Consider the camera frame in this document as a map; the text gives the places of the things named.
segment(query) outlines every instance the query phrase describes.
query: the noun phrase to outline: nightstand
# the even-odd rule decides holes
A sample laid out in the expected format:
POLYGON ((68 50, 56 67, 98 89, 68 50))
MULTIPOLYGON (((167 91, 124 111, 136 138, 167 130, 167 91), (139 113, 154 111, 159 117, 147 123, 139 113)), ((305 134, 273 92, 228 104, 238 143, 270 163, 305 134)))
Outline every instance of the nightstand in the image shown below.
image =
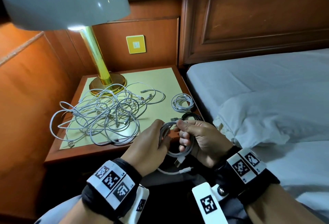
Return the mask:
MULTIPOLYGON (((173 90, 177 91, 177 88, 179 91, 183 93, 187 93, 190 95, 190 91, 188 90, 183 78, 181 77, 178 69, 176 66, 165 66, 165 67, 156 67, 156 68, 149 68, 149 69, 139 69, 139 70, 132 70, 132 71, 125 71, 125 72, 119 72, 121 74, 126 74, 126 77, 130 77, 131 80, 128 80, 128 84, 133 83, 133 82, 140 82, 143 81, 146 84, 152 85, 154 81, 156 80, 161 80, 161 86, 164 88, 163 92, 166 94, 170 95, 171 89, 170 87, 173 87, 173 90)), ((90 76, 83 76, 80 84, 76 90, 76 93, 72 99, 71 104, 74 106, 78 103, 81 95, 84 94, 84 91, 88 87, 88 81, 91 80, 91 78, 96 77, 96 75, 90 75, 90 76)), ((166 102, 161 102, 159 104, 161 105, 162 111, 171 111, 171 104, 169 103, 171 101, 172 97, 167 97, 166 102)), ((156 111, 153 110, 151 113, 148 113, 148 120, 149 122, 153 122, 155 119, 159 118, 168 118, 168 114, 163 115, 163 112, 161 111, 156 111)), ((192 109, 192 112, 199 114, 199 109, 195 105, 195 107, 192 109)), ((72 114, 66 114, 64 117, 63 122, 68 121, 72 119, 72 114)), ((164 122, 169 122, 170 119, 162 119, 164 122)), ((64 138, 65 136, 65 131, 61 129, 58 132, 58 136, 60 138, 64 138)), ((173 138, 173 142, 179 140, 178 133, 175 133, 173 131, 170 132, 170 136, 173 138)), ((106 145, 106 146, 97 146, 95 144, 84 144, 82 146, 74 146, 74 147, 65 147, 66 142, 62 144, 62 141, 60 139, 55 139, 52 147, 47 155, 47 158, 45 160, 45 164, 56 164, 56 163, 61 163, 67 160, 75 160, 81 157, 88 157, 88 156, 95 156, 98 154, 106 154, 106 153, 113 153, 113 152, 123 152, 125 151, 128 147, 129 144, 123 145, 123 146, 114 146, 114 145, 106 145)))

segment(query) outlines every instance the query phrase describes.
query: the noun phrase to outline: brass lamp stem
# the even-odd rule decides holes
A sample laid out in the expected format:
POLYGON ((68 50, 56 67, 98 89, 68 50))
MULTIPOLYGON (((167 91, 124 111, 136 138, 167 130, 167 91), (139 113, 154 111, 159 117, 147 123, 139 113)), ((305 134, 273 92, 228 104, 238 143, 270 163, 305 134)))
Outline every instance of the brass lamp stem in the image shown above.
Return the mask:
POLYGON ((112 84, 111 76, 104 63, 103 55, 99 48, 93 28, 91 26, 85 26, 82 30, 80 30, 80 34, 88 48, 93 63, 96 66, 98 76, 101 79, 102 84, 112 84))
POLYGON ((106 68, 104 63, 103 55, 99 48, 93 28, 91 26, 85 26, 79 30, 79 32, 87 46, 87 49, 98 72, 98 77, 95 78, 89 85, 89 89, 92 90, 91 93, 96 95, 105 88, 110 89, 113 93, 118 93, 119 91, 123 90, 123 86, 127 85, 127 81, 121 74, 109 73, 109 70, 106 68))

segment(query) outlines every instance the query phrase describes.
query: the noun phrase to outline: wall light switch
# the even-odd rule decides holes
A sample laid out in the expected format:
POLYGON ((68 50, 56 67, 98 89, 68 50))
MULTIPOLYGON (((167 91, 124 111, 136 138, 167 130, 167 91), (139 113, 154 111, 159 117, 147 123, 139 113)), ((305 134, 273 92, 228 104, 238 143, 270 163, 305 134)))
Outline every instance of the wall light switch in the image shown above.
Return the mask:
POLYGON ((144 35, 127 36, 126 39, 130 54, 146 52, 144 35))

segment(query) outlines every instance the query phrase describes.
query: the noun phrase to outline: headboard panel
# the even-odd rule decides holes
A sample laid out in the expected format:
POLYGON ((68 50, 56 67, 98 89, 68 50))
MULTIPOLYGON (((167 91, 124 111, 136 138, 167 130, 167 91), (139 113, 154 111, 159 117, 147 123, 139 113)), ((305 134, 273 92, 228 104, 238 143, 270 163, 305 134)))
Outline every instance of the headboard panel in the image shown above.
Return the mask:
POLYGON ((183 0, 179 64, 329 47, 329 0, 183 0))

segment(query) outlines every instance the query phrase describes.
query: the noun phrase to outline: white lamp shade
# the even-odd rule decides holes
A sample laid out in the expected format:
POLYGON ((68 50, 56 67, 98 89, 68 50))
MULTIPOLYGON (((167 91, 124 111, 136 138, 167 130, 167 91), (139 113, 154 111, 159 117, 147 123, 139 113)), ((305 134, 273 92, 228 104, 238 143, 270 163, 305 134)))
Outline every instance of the white lamp shade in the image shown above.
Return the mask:
POLYGON ((11 21, 26 30, 91 26, 130 14, 128 0, 3 0, 11 21))

